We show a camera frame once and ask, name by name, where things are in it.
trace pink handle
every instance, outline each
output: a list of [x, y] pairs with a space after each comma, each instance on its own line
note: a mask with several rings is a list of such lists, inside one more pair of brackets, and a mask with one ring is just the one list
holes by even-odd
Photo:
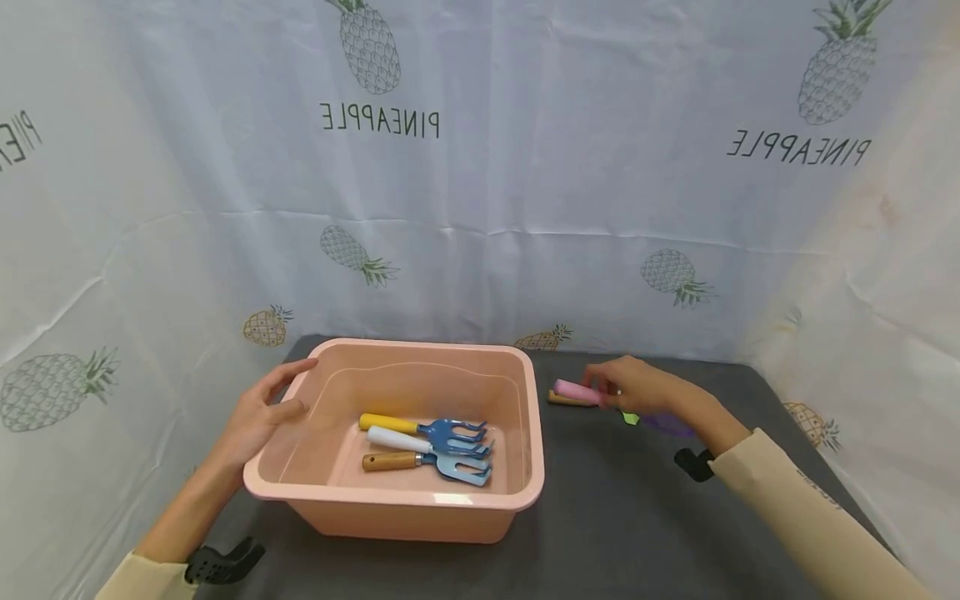
[[570, 383], [569, 381], [563, 381], [562, 379], [557, 379], [557, 381], [554, 382], [553, 391], [556, 392], [558, 396], [565, 396], [573, 398], [574, 400], [582, 400], [583, 402], [597, 405], [600, 404], [600, 400], [603, 398], [603, 395], [596, 390], [585, 388], [582, 385]]

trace garden tool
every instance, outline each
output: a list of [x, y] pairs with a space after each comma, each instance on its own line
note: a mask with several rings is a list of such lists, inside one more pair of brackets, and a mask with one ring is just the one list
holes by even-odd
[[[548, 401], [556, 404], [570, 404], [575, 406], [600, 406], [601, 395], [598, 391], [569, 381], [557, 379], [550, 391]], [[623, 413], [623, 420], [630, 425], [643, 421], [661, 433], [678, 438], [691, 438], [696, 434], [681, 420], [673, 415], [644, 415]]]
[[[384, 417], [371, 413], [364, 413], [360, 416], [360, 429], [362, 431], [376, 425], [409, 435], [420, 433], [426, 436], [438, 452], [462, 454], [473, 458], [485, 458], [490, 453], [488, 447], [480, 444], [484, 436], [487, 435], [487, 429], [484, 427], [486, 424], [485, 421], [479, 425], [474, 425], [463, 420], [437, 419], [429, 425], [421, 425], [411, 420]], [[472, 436], [456, 433], [454, 427], [462, 427], [479, 433]]]
[[[430, 442], [418, 440], [405, 433], [384, 429], [376, 425], [367, 431], [367, 439], [371, 444], [385, 445], [406, 452], [386, 452], [383, 454], [367, 454], [363, 457], [363, 470], [395, 470], [400, 468], [414, 468], [420, 465], [433, 465], [444, 479], [463, 481], [474, 486], [483, 487], [490, 479], [492, 466], [489, 461], [481, 461], [466, 456], [451, 454], [437, 454], [432, 452]], [[460, 470], [457, 467], [469, 467], [476, 472]]]

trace yellow handle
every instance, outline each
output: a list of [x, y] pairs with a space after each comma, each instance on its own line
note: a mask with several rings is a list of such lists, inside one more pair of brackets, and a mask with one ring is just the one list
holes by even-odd
[[568, 404], [570, 406], [596, 406], [596, 404], [592, 404], [586, 400], [577, 400], [571, 397], [560, 396], [553, 390], [550, 390], [550, 395], [547, 397], [546, 401], [550, 402], [551, 404]]
[[385, 452], [383, 454], [365, 454], [361, 462], [363, 470], [397, 470], [417, 466], [416, 452]]
[[411, 420], [384, 417], [383, 415], [372, 415], [370, 413], [364, 413], [363, 415], [360, 415], [361, 431], [367, 431], [374, 425], [377, 427], [383, 427], [384, 429], [392, 429], [393, 431], [406, 433], [412, 436], [417, 435], [417, 424]]

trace white curtain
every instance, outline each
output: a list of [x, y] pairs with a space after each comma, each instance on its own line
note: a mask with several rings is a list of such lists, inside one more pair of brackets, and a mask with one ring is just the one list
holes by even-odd
[[951, 4], [7, 3], [0, 579], [91, 597], [322, 332], [750, 361], [948, 594]]

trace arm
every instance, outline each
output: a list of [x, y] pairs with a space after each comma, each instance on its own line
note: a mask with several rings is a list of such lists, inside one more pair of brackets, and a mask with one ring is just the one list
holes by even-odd
[[642, 415], [672, 413], [696, 431], [718, 457], [713, 471], [766, 521], [825, 596], [933, 598], [766, 434], [751, 434], [708, 392], [630, 356], [588, 366], [583, 383], [597, 385], [604, 406]]
[[766, 521], [787, 554], [826, 597], [934, 597], [759, 429], [710, 466]]
[[203, 543], [217, 515], [243, 483], [243, 466], [282, 423], [306, 412], [297, 399], [270, 400], [293, 378], [316, 366], [315, 359], [280, 365], [247, 390], [227, 427], [173, 502], [127, 555], [97, 600], [189, 600], [197, 586], [184, 578], [186, 560]]

